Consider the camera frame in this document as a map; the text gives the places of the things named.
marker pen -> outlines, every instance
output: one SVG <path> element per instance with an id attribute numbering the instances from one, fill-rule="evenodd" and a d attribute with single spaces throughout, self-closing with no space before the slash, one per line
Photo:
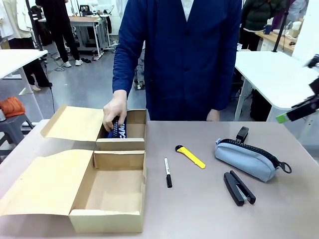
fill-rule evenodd
<path id="1" fill-rule="evenodd" d="M 168 167 L 168 161 L 167 158 L 164 158 L 164 162 L 165 162 L 165 169 L 166 169 L 166 183 L 167 183 L 167 187 L 171 188 L 172 184 L 171 184 L 171 178 L 170 178 L 170 172 L 169 172 L 169 167 Z"/>

light blue pencil case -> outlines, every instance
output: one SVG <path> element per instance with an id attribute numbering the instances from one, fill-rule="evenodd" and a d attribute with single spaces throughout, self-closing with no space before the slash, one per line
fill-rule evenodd
<path id="1" fill-rule="evenodd" d="M 287 163 L 280 162 L 271 153 L 228 138 L 216 141 L 215 157 L 263 182 L 272 179 L 279 168 L 286 173 L 292 172 Z"/>

wall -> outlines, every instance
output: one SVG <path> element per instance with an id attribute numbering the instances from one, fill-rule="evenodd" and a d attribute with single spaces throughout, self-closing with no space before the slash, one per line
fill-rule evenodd
<path id="1" fill-rule="evenodd" d="M 293 57 L 306 62 L 315 54 L 319 54 L 319 0 L 309 0 Z"/>

desk leg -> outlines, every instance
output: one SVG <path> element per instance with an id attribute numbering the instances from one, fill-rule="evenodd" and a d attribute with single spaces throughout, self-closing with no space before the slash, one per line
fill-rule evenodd
<path id="1" fill-rule="evenodd" d="M 96 48 L 97 48 L 97 50 L 98 50 L 98 56 L 100 57 L 100 47 L 99 47 L 98 37 L 97 37 L 97 35 L 96 35 L 96 28 L 97 28 L 97 25 L 96 25 L 96 26 L 93 26 Z"/>
<path id="2" fill-rule="evenodd" d="M 43 119 L 43 115 L 42 115 L 42 112 L 41 112 L 40 107 L 39 107 L 39 105 L 38 105 L 38 102 L 37 102 L 36 99 L 35 99 L 34 93 L 33 93 L 32 89 L 31 89 L 31 87 L 30 87 L 30 84 L 29 84 L 29 82 L 28 82 L 28 79 L 27 79 L 27 77 L 26 77 L 26 75 L 25 75 L 25 72 L 24 72 L 24 70 L 23 70 L 22 67 L 19 68 L 19 72 L 20 72 L 20 75 L 21 75 L 22 80 L 24 81 L 24 85 L 25 85 L 26 92 L 28 93 L 28 95 L 31 95 L 33 104 L 34 104 L 35 107 L 36 107 L 36 111 L 38 111 L 39 116 L 41 117 L 41 119 Z"/>
<path id="3" fill-rule="evenodd" d="M 303 144 L 305 137 L 308 135 L 309 131 L 311 130 L 312 124 L 318 119 L 319 111 L 316 111 L 312 115 L 308 116 L 303 128 L 301 129 L 299 135 L 297 136 L 297 140 Z"/>
<path id="4" fill-rule="evenodd" d="M 248 91 L 250 89 L 250 84 L 249 82 L 245 79 L 244 80 L 244 84 L 243 84 L 243 88 L 241 90 L 239 99 L 238 99 L 238 103 L 237 103 L 237 108 L 236 108 L 236 112 L 235 112 L 235 118 L 234 121 L 238 121 L 239 120 L 239 116 L 241 113 L 241 109 L 243 108 L 243 104 L 244 104 L 244 100 L 248 95 Z"/>

sleeve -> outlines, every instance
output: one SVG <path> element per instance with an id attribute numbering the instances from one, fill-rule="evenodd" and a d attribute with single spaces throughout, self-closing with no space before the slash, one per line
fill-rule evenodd
<path id="1" fill-rule="evenodd" d="M 283 12 L 285 10 L 285 7 L 286 7 L 286 3 L 287 1 L 286 0 L 280 0 L 274 10 L 274 16 Z"/>
<path id="2" fill-rule="evenodd" d="M 227 18 L 221 27 L 223 30 L 218 52 L 218 84 L 212 101 L 212 109 L 218 111 L 226 108 L 229 101 L 241 19 L 241 0 L 230 0 L 229 3 Z"/>
<path id="3" fill-rule="evenodd" d="M 246 0 L 245 4 L 243 6 L 242 14 L 241 14 L 241 23 L 244 23 L 246 21 L 246 18 L 248 16 L 248 13 L 254 3 L 254 0 Z"/>
<path id="4" fill-rule="evenodd" d="M 147 0 L 129 0 L 119 30 L 113 66 L 113 92 L 132 87 L 135 68 L 147 32 Z"/>

